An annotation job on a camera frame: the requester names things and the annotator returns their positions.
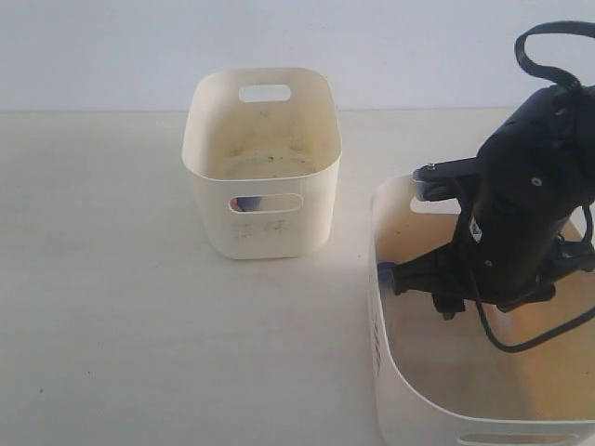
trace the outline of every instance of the tabletop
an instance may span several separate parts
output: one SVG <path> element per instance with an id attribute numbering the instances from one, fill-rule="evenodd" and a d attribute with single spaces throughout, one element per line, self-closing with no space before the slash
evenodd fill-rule
<path id="1" fill-rule="evenodd" d="M 184 112 L 0 114 L 0 442 L 383 445 L 370 201 L 509 113 L 341 111 L 330 239 L 261 261 L 205 237 Z"/>

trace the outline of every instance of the white plastic basket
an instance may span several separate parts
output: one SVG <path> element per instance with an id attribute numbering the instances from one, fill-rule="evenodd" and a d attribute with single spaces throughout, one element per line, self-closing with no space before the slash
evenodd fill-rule
<path id="1" fill-rule="evenodd" d="M 227 257 L 302 256 L 322 247 L 340 154 L 335 103 L 317 72 L 225 71 L 196 88 L 182 159 L 207 237 Z M 253 197 L 256 209 L 234 206 Z"/>
<path id="2" fill-rule="evenodd" d="M 394 295 L 378 281 L 379 263 L 402 263 L 452 237 L 456 203 L 440 213 L 414 212 L 414 197 L 412 178 L 396 177 L 372 205 L 368 304 L 377 416 L 387 444 L 568 446 L 595 433 L 595 323 L 507 354 L 487 340 L 473 305 L 443 321 L 430 295 Z M 573 224 L 564 231 L 568 240 L 580 238 Z M 486 307 L 496 335 L 518 343 L 591 308 L 595 273 L 573 274 L 557 290 L 548 303 L 506 315 Z"/>

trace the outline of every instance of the white wall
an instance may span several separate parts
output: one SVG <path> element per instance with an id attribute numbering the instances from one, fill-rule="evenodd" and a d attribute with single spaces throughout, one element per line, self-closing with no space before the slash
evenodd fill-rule
<path id="1" fill-rule="evenodd" d="M 593 0 L 0 0 L 0 110 L 186 110 L 234 67 L 324 73 L 343 109 L 514 105 L 545 83 L 512 47 Z M 595 84 L 595 41 L 534 37 Z"/>

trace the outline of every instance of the handle cutout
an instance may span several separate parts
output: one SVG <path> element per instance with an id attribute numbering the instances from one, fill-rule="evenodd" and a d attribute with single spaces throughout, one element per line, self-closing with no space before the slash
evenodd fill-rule
<path id="1" fill-rule="evenodd" d="M 468 434 L 456 442 L 465 446 L 562 446 L 576 441 L 575 435 Z"/>
<path id="2" fill-rule="evenodd" d="M 411 200 L 411 210 L 416 214 L 460 214 L 461 206 L 456 198 L 442 202 L 421 202 L 414 198 Z"/>
<path id="3" fill-rule="evenodd" d="M 230 209 L 236 214 L 264 214 L 297 211 L 303 204 L 301 195 L 279 193 L 273 195 L 235 197 L 230 200 Z"/>
<path id="4" fill-rule="evenodd" d="M 247 85 L 240 88 L 242 102 L 282 102 L 291 98 L 289 85 Z"/>

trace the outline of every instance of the black strap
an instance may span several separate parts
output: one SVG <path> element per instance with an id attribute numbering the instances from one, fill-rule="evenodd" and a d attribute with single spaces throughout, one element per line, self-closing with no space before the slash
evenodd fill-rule
<path id="1" fill-rule="evenodd" d="M 553 21 L 551 23 L 543 23 L 521 35 L 514 44 L 517 62 L 519 62 L 519 66 L 527 74 L 541 79 L 547 79 L 567 88 L 569 91 L 580 91 L 582 88 L 580 81 L 569 72 L 557 67 L 538 65 L 529 59 L 524 52 L 524 44 L 527 37 L 536 34 L 571 34 L 595 39 L 595 23 L 587 21 Z"/>

